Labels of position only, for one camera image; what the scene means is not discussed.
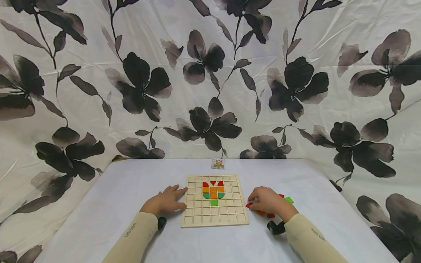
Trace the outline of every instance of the leaf print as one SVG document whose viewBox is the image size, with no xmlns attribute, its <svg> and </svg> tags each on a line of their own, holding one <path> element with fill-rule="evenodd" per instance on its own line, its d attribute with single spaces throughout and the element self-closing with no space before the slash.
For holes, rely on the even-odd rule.
<svg viewBox="0 0 421 263">
<path fill-rule="evenodd" d="M 212 120 L 221 117 L 224 113 L 224 107 L 222 106 L 221 102 L 217 97 L 213 97 L 210 100 L 208 112 Z"/>
<path fill-rule="evenodd" d="M 375 69 L 366 69 L 352 77 L 349 90 L 357 97 L 372 97 L 383 89 L 386 78 L 387 75 Z"/>
<path fill-rule="evenodd" d="M 109 0 L 101 0 L 102 5 L 104 6 L 105 11 L 107 11 L 107 13 L 110 13 L 110 9 L 109 9 Z"/>
<path fill-rule="evenodd" d="M 250 75 L 248 74 L 247 70 L 240 69 L 240 73 L 241 73 L 242 79 L 244 80 L 244 83 L 247 86 L 247 88 L 249 90 L 256 91 L 256 85 L 254 83 L 254 80 L 253 80 L 252 77 L 250 77 Z"/>
<path fill-rule="evenodd" d="M 231 41 L 231 43 L 234 43 L 234 41 L 232 40 L 231 34 L 229 33 L 229 31 L 228 31 L 228 29 L 226 28 L 226 26 L 222 23 L 222 21 L 221 21 L 219 18 L 217 18 L 217 17 L 215 17 L 215 16 L 214 16 L 214 18 L 216 19 L 216 23 L 218 24 L 218 26 L 222 29 L 222 32 L 224 33 L 225 37 L 226 37 L 229 41 Z"/>
<path fill-rule="evenodd" d="M 64 46 L 66 45 L 66 32 L 60 31 L 56 37 L 54 38 L 54 53 L 57 53 L 64 49 Z"/>
<path fill-rule="evenodd" d="M 277 127 L 275 129 L 273 129 L 272 133 L 280 133 L 283 129 L 284 129 L 284 127 Z"/>
<path fill-rule="evenodd" d="M 103 26 L 101 26 L 102 34 L 104 35 L 105 39 L 107 40 L 108 46 L 111 49 L 111 51 L 118 57 L 116 45 L 114 44 L 114 41 L 112 40 L 111 36 L 109 35 L 107 29 Z"/>
<path fill-rule="evenodd" d="M 117 8 L 126 7 L 128 5 L 132 5 L 137 3 L 139 0 L 117 0 Z"/>
<path fill-rule="evenodd" d="M 311 9 L 310 12 L 323 10 L 325 8 L 332 8 L 332 7 L 338 6 L 342 3 L 341 1 L 338 1 L 338 0 L 331 0 L 331 1 L 328 1 L 325 4 L 323 4 L 324 1 L 325 0 L 317 0 L 316 3 L 314 3 L 314 6 L 313 6 L 313 8 Z"/>
<path fill-rule="evenodd" d="M 287 55 L 289 55 L 296 48 L 296 46 L 300 43 L 300 41 L 301 41 L 301 38 L 297 38 L 291 43 L 291 45 L 288 47 Z"/>
<path fill-rule="evenodd" d="M 44 97 L 41 97 L 41 102 L 44 103 L 47 110 L 51 111 L 52 113 L 56 114 L 57 116 L 61 118 L 65 118 L 63 113 L 54 105 L 54 103 L 52 103 L 51 101 L 49 101 L 48 99 Z"/>
<path fill-rule="evenodd" d="M 300 2 L 298 3 L 298 14 L 300 15 L 300 17 L 306 12 L 306 6 L 307 6 L 307 1 L 300 0 Z"/>
<path fill-rule="evenodd" d="M 393 114 L 397 114 L 397 111 L 400 110 L 403 99 L 405 99 L 405 95 L 402 92 L 401 85 L 393 86 L 392 92 L 389 95 Z"/>
<path fill-rule="evenodd" d="M 42 248 L 41 245 L 37 245 L 30 250 L 26 251 L 16 263 L 33 263 L 35 259 L 41 253 Z"/>
<path fill-rule="evenodd" d="M 78 76 L 71 76 L 70 80 L 75 84 L 78 88 L 81 89 L 81 91 L 85 92 L 86 94 L 90 96 L 98 96 L 98 91 L 94 86 L 92 86 L 90 83 L 82 80 Z"/>
<path fill-rule="evenodd" d="M 108 125 L 111 125 L 111 115 L 112 115 L 112 109 L 110 105 L 108 105 L 107 102 L 102 100 L 102 110 L 105 112 L 105 115 L 108 118 Z"/>
<path fill-rule="evenodd" d="M 27 204 L 22 205 L 15 212 L 13 212 L 13 215 L 19 214 L 19 213 L 24 213 L 24 214 L 32 213 L 32 212 L 38 211 L 39 209 L 43 207 L 46 207 L 50 203 L 51 203 L 50 197 L 40 197 Z"/>
<path fill-rule="evenodd" d="M 173 70 L 176 69 L 177 59 L 183 52 L 184 47 L 177 48 L 177 45 L 173 41 L 164 41 L 161 39 L 162 48 L 165 49 L 165 55 L 167 56 L 168 62 Z"/>
<path fill-rule="evenodd" d="M 157 143 L 156 143 L 156 141 L 153 138 L 151 138 L 150 143 L 151 143 L 151 147 L 152 148 L 155 148 L 155 146 L 156 146 Z"/>
<path fill-rule="evenodd" d="M 257 118 L 259 117 L 261 110 L 262 110 L 262 104 L 260 103 L 259 97 L 256 97 L 256 119 L 254 120 L 254 122 L 257 121 Z"/>
<path fill-rule="evenodd" d="M 187 43 L 187 52 L 190 57 L 197 59 L 197 62 L 189 62 L 184 65 L 184 79 L 191 85 L 197 85 L 205 80 L 205 69 L 211 77 L 215 88 L 219 90 L 217 78 L 211 72 L 217 72 L 223 67 L 225 53 L 220 46 L 212 43 L 206 52 L 205 42 L 202 35 L 197 30 L 190 32 Z"/>
<path fill-rule="evenodd" d="M 239 68 L 243 68 L 243 67 L 248 66 L 250 64 L 251 64 L 251 62 L 248 61 L 248 59 L 245 59 L 245 58 L 240 59 L 239 61 L 237 61 L 235 63 L 234 70 L 239 69 Z"/>
<path fill-rule="evenodd" d="M 385 139 L 388 133 L 387 121 L 378 118 L 364 125 L 361 130 L 361 138 L 367 141 L 379 142 Z"/>
<path fill-rule="evenodd" d="M 2 24 L 4 26 L 4 28 L 6 28 L 8 31 L 15 33 L 16 35 L 18 35 L 18 37 L 20 39 L 22 39 L 23 41 L 25 41 L 26 43 L 37 47 L 37 48 L 42 48 L 45 51 L 47 50 L 41 43 L 38 42 L 38 40 L 36 40 L 35 38 L 33 38 L 33 36 L 31 36 L 30 34 L 26 33 L 25 31 L 9 24 L 8 22 L 0 19 L 0 24 Z"/>
<path fill-rule="evenodd" d="M 145 143 L 138 138 L 126 138 L 115 146 L 121 154 L 135 159 L 162 159 L 165 157 L 163 150 L 159 148 L 148 150 Z"/>
<path fill-rule="evenodd" d="M 197 9 L 197 11 L 199 11 L 199 13 L 202 16 L 210 16 L 211 15 L 211 13 L 209 11 L 209 7 L 207 5 L 205 5 L 202 0 L 189 0 L 189 1 L 193 3 L 193 5 Z"/>
<path fill-rule="evenodd" d="M 0 252 L 0 262 L 16 263 L 17 260 L 18 260 L 18 256 L 13 251 Z"/>
<path fill-rule="evenodd" d="M 60 27 L 80 44 L 86 45 L 86 37 L 83 34 L 82 20 L 75 14 L 66 12 L 53 13 L 49 11 L 39 11 L 39 14 L 48 19 L 54 25 Z"/>
<path fill-rule="evenodd" d="M 69 65 L 64 66 L 64 68 L 62 69 L 59 75 L 58 81 L 64 80 L 65 77 L 72 76 L 79 69 L 81 69 L 81 67 L 76 66 L 75 64 L 69 64 Z"/>
<path fill-rule="evenodd" d="M 69 127 L 61 127 L 53 134 L 53 142 L 60 148 L 66 148 L 70 144 L 77 143 L 80 135 Z"/>
<path fill-rule="evenodd" d="M 287 56 L 289 41 L 288 41 L 288 29 L 285 28 L 283 35 L 284 43 L 282 44 L 282 51 L 284 53 L 284 58 Z"/>
<path fill-rule="evenodd" d="M 120 47 L 121 47 L 121 40 L 123 39 L 123 36 L 122 35 L 118 35 L 117 37 L 116 37 L 116 39 L 115 39 L 115 50 L 117 51 L 117 52 L 119 52 L 120 51 Z"/>
<path fill-rule="evenodd" d="M 245 34 L 245 35 L 242 37 L 242 39 L 241 39 L 241 41 L 240 41 L 240 45 L 239 45 L 238 47 L 239 47 L 239 48 L 242 48 L 242 47 L 246 46 L 246 45 L 250 42 L 250 39 L 251 39 L 251 37 L 253 36 L 253 34 L 254 34 L 253 30 L 251 30 L 251 31 L 249 31 L 247 34 Z"/>
<path fill-rule="evenodd" d="M 347 45 L 342 43 L 341 50 L 339 51 L 341 56 L 339 57 L 339 63 L 337 68 L 338 77 L 341 77 L 342 74 L 348 70 L 349 66 L 357 63 L 362 59 L 368 51 L 360 53 L 360 48 L 358 45 Z"/>
<path fill-rule="evenodd" d="M 150 134 L 151 132 L 148 132 L 147 130 L 138 130 L 137 132 L 135 132 L 136 135 L 138 136 L 145 136 Z"/>
</svg>

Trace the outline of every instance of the black flower print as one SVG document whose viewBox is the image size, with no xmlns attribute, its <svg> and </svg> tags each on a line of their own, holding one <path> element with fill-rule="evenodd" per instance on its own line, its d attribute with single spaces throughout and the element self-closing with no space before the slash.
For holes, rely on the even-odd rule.
<svg viewBox="0 0 421 263">
<path fill-rule="evenodd" d="M 267 34 L 272 27 L 272 19 L 260 14 L 259 10 L 270 2 L 272 0 L 215 0 L 219 9 L 226 10 L 228 15 L 244 17 L 262 44 L 268 40 Z"/>
<path fill-rule="evenodd" d="M 219 136 L 234 139 L 242 131 L 241 127 L 234 125 L 237 123 L 234 113 L 228 112 L 223 115 L 224 108 L 216 97 L 209 102 L 209 114 L 201 107 L 195 107 L 189 113 L 193 128 L 186 120 L 176 119 L 178 131 L 168 128 L 165 130 L 182 141 L 205 139 L 205 144 L 211 151 L 222 149 Z"/>
<path fill-rule="evenodd" d="M 304 130 L 299 131 L 314 145 L 335 148 L 338 153 L 333 162 L 344 172 L 352 173 L 355 163 L 376 177 L 396 175 L 396 171 L 385 164 L 393 160 L 394 147 L 388 143 L 377 143 L 386 138 L 389 132 L 387 121 L 384 119 L 369 122 L 360 133 L 350 122 L 336 122 L 330 131 L 333 142 L 321 126 L 316 125 L 311 135 Z"/>
<path fill-rule="evenodd" d="M 0 56 L 0 120 L 30 117 L 35 114 L 32 99 L 53 105 L 44 95 L 44 80 L 29 59 L 14 55 L 18 73 Z"/>
<path fill-rule="evenodd" d="M 286 159 L 291 151 L 288 144 L 278 146 L 275 137 L 270 135 L 255 136 L 250 139 L 251 147 L 255 150 L 244 150 L 241 159 Z"/>
<path fill-rule="evenodd" d="M 404 99 L 401 86 L 421 80 L 421 50 L 406 58 L 410 46 L 408 31 L 400 29 L 389 34 L 371 56 L 373 64 L 383 69 L 366 69 L 356 73 L 349 85 L 351 93 L 358 97 L 375 96 L 389 80 L 393 87 L 389 99 L 396 114 Z"/>
<path fill-rule="evenodd" d="M 53 134 L 53 142 L 35 145 L 37 156 L 59 172 L 67 173 L 90 181 L 95 177 L 95 169 L 82 162 L 86 158 L 104 153 L 104 144 L 97 142 L 89 133 L 79 141 L 80 135 L 70 128 L 59 128 Z"/>
<path fill-rule="evenodd" d="M 165 157 L 163 150 L 155 147 L 149 150 L 138 138 L 126 138 L 115 146 L 121 154 L 134 159 L 163 159 Z"/>
<path fill-rule="evenodd" d="M 108 80 L 123 95 L 123 107 L 131 114 L 141 114 L 145 110 L 151 120 L 159 122 L 161 106 L 152 97 L 171 95 L 173 88 L 167 72 L 163 68 L 149 72 L 149 64 L 133 52 L 123 60 L 123 68 L 130 81 L 115 69 L 105 70 Z"/>
<path fill-rule="evenodd" d="M 222 69 L 225 53 L 220 46 L 212 43 L 206 52 L 205 42 L 199 31 L 190 32 L 189 41 L 187 43 L 187 52 L 190 57 L 197 59 L 196 62 L 189 62 L 184 65 L 184 79 L 192 85 L 197 85 L 205 80 L 205 69 L 210 75 L 212 83 L 219 90 L 218 80 L 214 75 L 218 69 Z"/>
<path fill-rule="evenodd" d="M 361 215 L 373 225 L 371 230 L 402 263 L 421 262 L 421 205 L 401 194 L 392 194 L 386 199 L 384 210 L 373 199 L 361 196 L 357 201 Z"/>
<path fill-rule="evenodd" d="M 272 111 L 287 109 L 288 117 L 297 122 L 304 114 L 302 103 L 319 104 L 328 95 L 329 78 L 326 72 L 314 74 L 314 67 L 304 57 L 285 67 L 285 86 L 279 71 L 268 70 L 267 82 L 272 90 L 269 107 Z"/>
<path fill-rule="evenodd" d="M 16 12 L 22 11 L 34 15 L 39 24 L 38 15 L 45 17 L 52 24 L 60 27 L 74 40 L 86 45 L 86 36 L 83 34 L 82 20 L 75 14 L 67 13 L 60 8 L 67 0 L 8 0 L 6 6 L 12 6 Z"/>
</svg>

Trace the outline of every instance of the long sleeve shirt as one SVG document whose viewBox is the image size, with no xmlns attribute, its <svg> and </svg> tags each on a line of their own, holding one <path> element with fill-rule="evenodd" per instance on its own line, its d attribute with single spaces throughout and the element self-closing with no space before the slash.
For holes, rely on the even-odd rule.
<svg viewBox="0 0 421 263">
<path fill-rule="evenodd" d="M 154 215 L 138 213 L 102 263 L 139 263 L 157 230 L 158 219 Z M 304 215 L 293 216 L 285 230 L 289 243 L 305 263 L 347 263 Z"/>
</svg>

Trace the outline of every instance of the white tablecloth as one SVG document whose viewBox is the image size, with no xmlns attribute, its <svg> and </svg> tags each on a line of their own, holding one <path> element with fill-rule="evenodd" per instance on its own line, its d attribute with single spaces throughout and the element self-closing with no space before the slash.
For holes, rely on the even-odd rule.
<svg viewBox="0 0 421 263">
<path fill-rule="evenodd" d="M 397 262 L 326 177 L 304 160 L 126 160 L 110 164 L 69 216 L 36 263 L 100 263 L 142 204 L 168 185 L 184 187 L 188 175 L 237 174 L 244 198 L 269 186 L 290 196 L 325 238 L 350 262 Z M 247 211 L 248 226 L 181 228 L 167 217 L 147 248 L 145 263 L 301 262 L 285 235 L 273 236 L 267 218 Z"/>
</svg>

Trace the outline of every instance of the flower stem print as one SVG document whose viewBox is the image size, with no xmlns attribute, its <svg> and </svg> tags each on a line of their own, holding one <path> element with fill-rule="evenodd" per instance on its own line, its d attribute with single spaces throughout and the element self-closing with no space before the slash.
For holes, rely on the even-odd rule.
<svg viewBox="0 0 421 263">
<path fill-rule="evenodd" d="M 316 125 L 312 134 L 298 129 L 300 134 L 314 145 L 336 149 L 333 162 L 349 175 L 341 178 L 344 183 L 354 171 L 354 164 L 366 169 L 376 177 L 389 178 L 396 171 L 385 163 L 393 160 L 394 147 L 388 143 L 378 143 L 387 137 L 387 121 L 378 118 L 364 125 L 360 132 L 350 122 L 336 122 L 329 139 L 325 129 Z"/>
<path fill-rule="evenodd" d="M 90 83 L 82 80 L 81 78 L 77 76 L 71 76 L 70 80 L 75 84 L 78 88 L 80 88 L 81 91 L 85 92 L 89 96 L 98 96 L 102 100 L 102 110 L 105 112 L 107 118 L 108 118 L 108 125 L 111 125 L 111 115 L 112 110 L 111 107 L 108 105 L 107 102 L 101 97 L 101 95 L 98 93 L 96 88 L 91 85 Z"/>
<path fill-rule="evenodd" d="M 375 96 L 389 80 L 393 87 L 389 101 L 396 115 L 405 98 L 402 86 L 421 80 L 421 50 L 406 58 L 410 47 L 411 37 L 407 30 L 400 29 L 389 34 L 371 56 L 372 63 L 383 69 L 366 69 L 356 73 L 350 81 L 351 93 L 357 97 Z"/>
<path fill-rule="evenodd" d="M 70 35 L 74 40 L 78 41 L 81 44 L 86 44 L 86 37 L 83 34 L 83 23 L 81 21 L 81 19 L 75 15 L 75 14 L 70 14 L 67 13 L 63 10 L 61 10 L 58 6 L 59 5 L 63 5 L 66 1 L 58 1 L 58 2 L 54 2 L 51 3 L 50 1 L 47 0 L 35 0 L 35 1 L 30 1 L 28 3 L 24 3 L 24 2 L 20 2 L 20 1 L 6 1 L 3 6 L 11 6 L 15 9 L 15 11 L 17 11 L 18 13 L 24 11 L 25 13 L 28 13 L 29 15 L 33 15 L 35 18 L 35 22 L 38 26 L 38 29 L 40 31 L 41 37 L 45 43 L 45 46 L 43 46 L 42 44 L 40 44 L 34 37 L 32 37 L 31 35 L 29 35 L 28 33 L 26 33 L 25 31 L 18 29 L 17 27 L 7 23 L 4 20 L 0 19 L 0 23 L 9 31 L 14 32 L 19 38 L 21 38 L 24 42 L 38 47 L 38 48 L 42 48 L 43 50 L 45 50 L 47 52 L 47 54 L 50 56 L 52 62 L 53 62 L 53 67 L 54 69 L 57 71 L 57 80 L 56 80 L 56 99 L 57 102 L 59 103 L 59 99 L 57 96 L 57 90 L 58 90 L 58 85 L 59 82 L 64 79 L 64 77 L 66 76 L 70 76 L 72 75 L 74 72 L 76 72 L 78 69 L 80 69 L 80 67 L 77 67 L 73 64 L 71 65 L 67 65 L 66 67 L 63 68 L 62 72 L 59 73 L 57 70 L 57 62 L 56 62 L 56 55 L 57 52 L 61 51 L 64 49 L 64 46 L 66 44 L 66 35 Z M 41 23 L 40 23 L 40 16 L 44 17 L 45 19 L 47 19 L 48 21 L 50 21 L 52 24 L 60 27 L 62 29 L 62 31 L 60 31 L 58 33 L 58 35 L 54 38 L 54 52 L 52 51 L 50 45 L 48 44 L 45 34 L 43 32 L 43 29 L 41 27 Z M 20 72 L 20 74 L 27 74 L 26 77 L 27 78 L 30 76 L 30 74 L 38 74 L 39 70 L 38 68 L 32 63 L 31 65 L 31 70 L 29 70 L 28 68 L 25 69 L 25 72 Z M 39 77 L 39 79 L 42 81 L 42 86 L 44 86 L 44 81 L 42 80 L 41 77 Z M 13 83 L 13 88 L 12 89 L 16 89 L 16 86 L 18 85 L 26 85 L 25 89 L 28 89 L 28 86 L 30 85 L 30 83 Z M 33 108 L 33 104 L 30 101 L 30 99 L 28 98 L 28 96 L 24 96 L 23 98 L 21 98 L 19 101 L 16 101 L 17 97 L 10 97 L 10 96 L 6 96 L 6 97 L 2 97 L 2 99 L 5 101 L 4 106 L 2 107 L 3 109 L 9 109 L 11 111 L 14 111 L 16 113 L 16 115 L 14 116 L 14 113 L 10 113 L 9 114 L 9 119 L 14 119 L 14 118 L 20 118 L 20 117 L 27 117 L 27 116 L 32 116 L 35 113 L 35 109 L 33 109 L 33 113 L 31 108 Z M 43 96 L 39 96 L 38 98 L 36 98 L 37 100 L 40 100 L 41 102 L 43 102 L 45 104 L 45 106 L 47 107 L 47 109 L 49 111 L 51 111 L 52 113 L 55 113 L 56 115 L 64 118 L 66 120 L 67 126 L 69 124 L 67 118 L 64 116 L 63 114 L 63 110 L 61 108 L 61 105 L 59 103 L 59 107 L 60 110 L 49 100 L 45 99 Z"/>
<path fill-rule="evenodd" d="M 209 114 L 203 108 L 195 107 L 189 111 L 191 124 L 178 118 L 176 119 L 178 130 L 170 128 L 165 130 L 182 141 L 205 139 L 205 144 L 209 150 L 222 150 L 222 153 L 226 155 L 226 150 L 222 147 L 219 136 L 229 139 L 237 138 L 242 132 L 242 128 L 234 125 L 237 123 L 234 113 L 223 114 L 224 107 L 216 97 L 210 100 L 208 112 Z"/>
<path fill-rule="evenodd" d="M 298 23 L 294 29 L 294 34 L 291 38 L 291 43 L 288 41 L 288 29 L 285 28 L 284 31 L 284 44 L 282 46 L 282 50 L 284 53 L 285 63 L 288 64 L 288 55 L 296 48 L 296 46 L 300 43 L 301 38 L 295 39 L 295 36 L 297 34 L 298 26 L 301 24 L 301 22 L 311 13 L 319 10 L 323 10 L 326 8 L 333 8 L 338 5 L 340 5 L 342 2 L 338 0 L 331 0 L 327 1 L 325 3 L 325 0 L 316 0 L 316 2 L 313 5 L 313 8 L 306 14 L 307 7 L 309 4 L 309 0 L 300 0 L 298 3 L 298 13 L 300 15 L 300 19 L 298 20 Z"/>
</svg>

